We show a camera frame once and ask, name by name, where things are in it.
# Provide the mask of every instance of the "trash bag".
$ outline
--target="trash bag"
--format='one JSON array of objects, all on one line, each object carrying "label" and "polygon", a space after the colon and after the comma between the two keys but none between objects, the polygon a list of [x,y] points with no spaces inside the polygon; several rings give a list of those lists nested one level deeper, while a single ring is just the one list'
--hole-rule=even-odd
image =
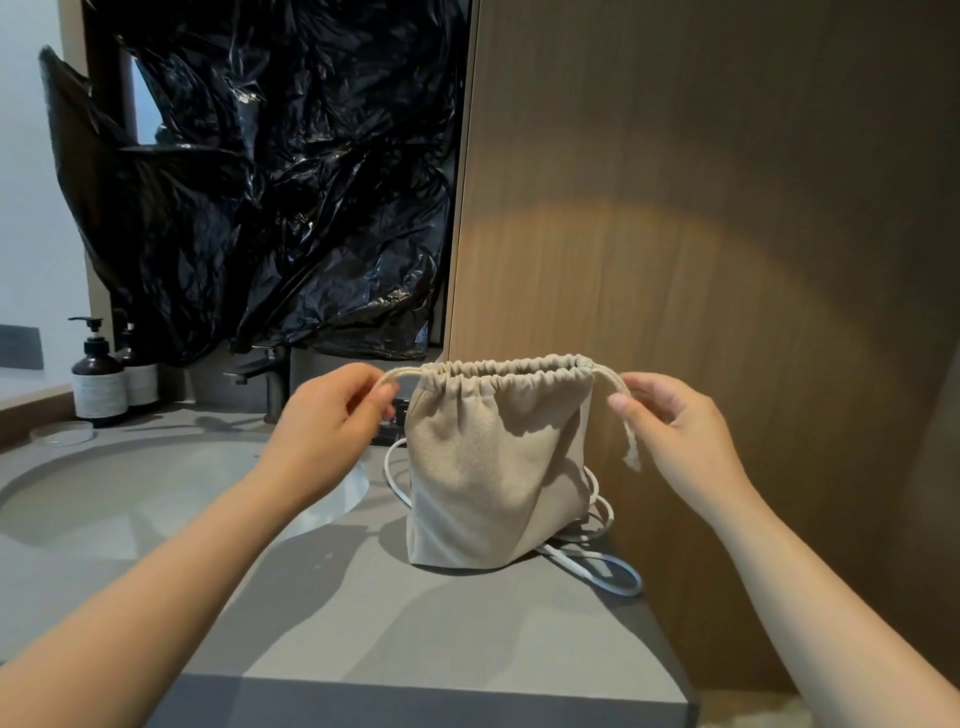
[{"label": "trash bag", "polygon": [[57,177],[94,270],[162,360],[196,361],[233,334],[246,302],[253,165],[226,150],[137,146],[50,48],[40,67]]},{"label": "trash bag", "polygon": [[232,348],[422,358],[448,270],[460,0],[90,2],[168,137],[259,178],[235,230],[251,270]]}]

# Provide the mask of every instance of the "soap dispenser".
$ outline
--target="soap dispenser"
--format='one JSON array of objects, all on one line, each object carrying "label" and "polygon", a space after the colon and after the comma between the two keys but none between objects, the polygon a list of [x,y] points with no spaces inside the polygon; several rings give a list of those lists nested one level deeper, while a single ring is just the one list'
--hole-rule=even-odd
[{"label": "soap dispenser", "polygon": [[116,425],[128,410],[127,378],[123,364],[110,356],[110,344],[100,335],[103,319],[74,316],[85,321],[91,335],[84,343],[86,356],[73,365],[73,404],[77,417],[94,427]]},{"label": "soap dispenser", "polygon": [[156,382],[156,359],[139,336],[136,323],[127,321],[127,327],[120,334],[120,342],[123,349],[116,353],[116,359],[124,366],[127,401],[131,412],[154,409],[160,401]]}]

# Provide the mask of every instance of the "forearm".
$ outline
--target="forearm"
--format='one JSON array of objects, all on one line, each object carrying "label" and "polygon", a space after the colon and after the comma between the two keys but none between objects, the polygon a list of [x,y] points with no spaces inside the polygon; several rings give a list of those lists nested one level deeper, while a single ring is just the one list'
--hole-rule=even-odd
[{"label": "forearm", "polygon": [[253,473],[0,669],[21,728],[146,721],[259,553],[296,514]]},{"label": "forearm", "polygon": [[960,693],[762,501],[711,520],[826,728],[960,725]]}]

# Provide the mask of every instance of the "pump nozzle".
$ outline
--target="pump nozzle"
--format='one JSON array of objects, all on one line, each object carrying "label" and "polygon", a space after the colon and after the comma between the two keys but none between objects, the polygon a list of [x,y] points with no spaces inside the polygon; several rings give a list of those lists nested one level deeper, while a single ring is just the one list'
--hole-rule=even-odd
[{"label": "pump nozzle", "polygon": [[97,333],[104,324],[103,319],[96,319],[92,316],[71,316],[67,321],[86,321],[86,325],[89,326],[90,330],[94,333]]}]

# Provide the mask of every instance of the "faucet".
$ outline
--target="faucet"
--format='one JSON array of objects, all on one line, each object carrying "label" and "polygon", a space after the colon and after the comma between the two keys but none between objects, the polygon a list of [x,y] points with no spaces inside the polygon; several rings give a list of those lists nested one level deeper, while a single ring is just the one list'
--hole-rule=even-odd
[{"label": "faucet", "polygon": [[255,376],[267,376],[267,415],[263,421],[267,425],[276,425],[287,400],[290,399],[290,347],[285,346],[255,346],[254,349],[265,349],[267,355],[241,364],[232,372],[224,372],[234,384],[244,385]]}]

